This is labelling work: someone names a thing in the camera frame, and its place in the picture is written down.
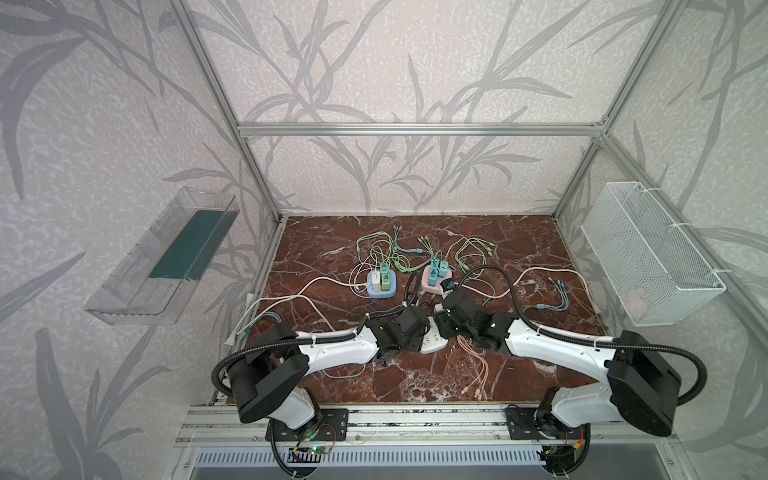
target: cable bundle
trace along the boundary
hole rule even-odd
[[[525,310],[528,310],[529,308],[536,308],[539,310],[552,310],[553,312],[564,312],[565,310],[568,310],[568,307],[571,305],[568,301],[568,293],[565,291],[565,283],[563,283],[562,280],[553,280],[551,276],[547,277],[550,282],[554,284],[554,288],[558,290],[558,293],[560,293],[560,305],[559,306],[552,306],[552,305],[544,305],[543,303],[537,303],[536,305],[528,305],[523,309],[523,312]]]
[[[453,247],[458,245],[461,242],[464,242],[458,250],[456,250],[456,254],[454,255],[454,260],[456,260],[456,265],[460,269],[462,269],[462,272],[468,272],[469,271],[469,265],[466,264],[465,260],[470,257],[481,257],[482,261],[480,262],[481,265],[485,264],[486,258],[485,255],[487,254],[489,257],[493,257],[493,250],[491,247],[495,247],[496,244],[489,242],[487,240],[483,240],[482,238],[477,237],[462,237],[455,241],[449,248],[448,252],[445,254],[445,258],[448,259],[448,257],[451,255],[451,250]],[[467,250],[468,248],[474,248],[476,250],[476,253],[467,253],[462,255],[464,250]]]
[[[469,341],[465,339],[463,336],[459,335],[456,337],[458,341],[458,346],[460,346],[464,351],[466,351],[469,355],[475,357],[476,359],[480,360],[480,373],[475,377],[474,380],[472,380],[464,389],[462,390],[462,394],[466,393],[467,390],[469,390],[469,387],[472,386],[473,383],[479,381],[478,388],[475,390],[475,398],[478,402],[482,401],[482,397],[485,394],[485,382],[488,381],[488,362],[485,361],[483,358],[483,355],[485,355],[485,352],[477,353],[471,345],[469,345]]]

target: wallpaper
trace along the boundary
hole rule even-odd
[[[157,478],[272,222],[164,2],[0,2],[0,478]],[[174,326],[88,297],[182,186],[240,215]]]
[[[188,3],[240,122],[594,122],[664,2]],[[546,214],[586,140],[250,143],[293,214]]]
[[[651,343],[679,346],[707,365],[704,391],[677,409],[676,433],[701,480],[757,480],[768,469],[768,356],[754,342],[722,297],[670,326],[637,327],[589,247],[581,224],[605,182],[630,180],[610,154],[600,153],[558,226],[577,268],[587,278],[601,318],[614,335],[639,332]],[[680,357],[666,356],[683,377],[681,391],[696,370]]]
[[[611,133],[768,309],[768,2],[691,4]]]
[[[293,214],[509,215],[550,214],[587,142],[587,137],[275,137],[253,142],[251,150],[270,189],[284,192],[275,196],[280,209]]]
[[[590,122],[663,2],[188,3],[239,121]]]

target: wire mesh basket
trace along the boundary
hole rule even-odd
[[[643,184],[605,184],[581,229],[637,326],[679,322],[725,291],[680,224]]]

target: green insert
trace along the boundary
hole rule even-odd
[[[149,277],[199,281],[238,213],[224,210],[195,212]]]

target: power strip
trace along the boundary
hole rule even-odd
[[[440,336],[440,332],[437,330],[437,323],[431,316],[429,318],[429,331],[424,335],[422,340],[422,349],[420,353],[434,353],[444,349],[448,345],[448,340]]]

